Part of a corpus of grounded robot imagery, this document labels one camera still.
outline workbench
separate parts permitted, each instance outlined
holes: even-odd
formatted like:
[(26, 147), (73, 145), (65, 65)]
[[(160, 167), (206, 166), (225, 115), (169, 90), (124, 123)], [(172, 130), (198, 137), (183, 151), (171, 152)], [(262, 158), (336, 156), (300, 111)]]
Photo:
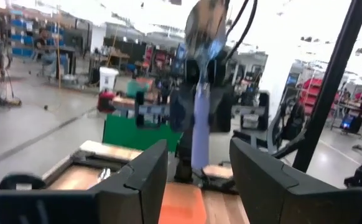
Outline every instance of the workbench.
[[(130, 161), (141, 153), (141, 151), (135, 149), (108, 146), (93, 141), (84, 142), (79, 150), (94, 152), (103, 156), (121, 159), (122, 161)], [(61, 170), (64, 164), (70, 160), (70, 157), (64, 158), (43, 175), (49, 189), (86, 190), (98, 183), (98, 175), (101, 172), (98, 169), (70, 166), (65, 171)], [(170, 155), (168, 183), (162, 201), (160, 224), (249, 223), (239, 196), (211, 191), (202, 192), (195, 185), (173, 182), (175, 165), (175, 158)], [(218, 166), (208, 166), (205, 168), (205, 172), (212, 175), (217, 173), (222, 177), (232, 175), (230, 168)]]

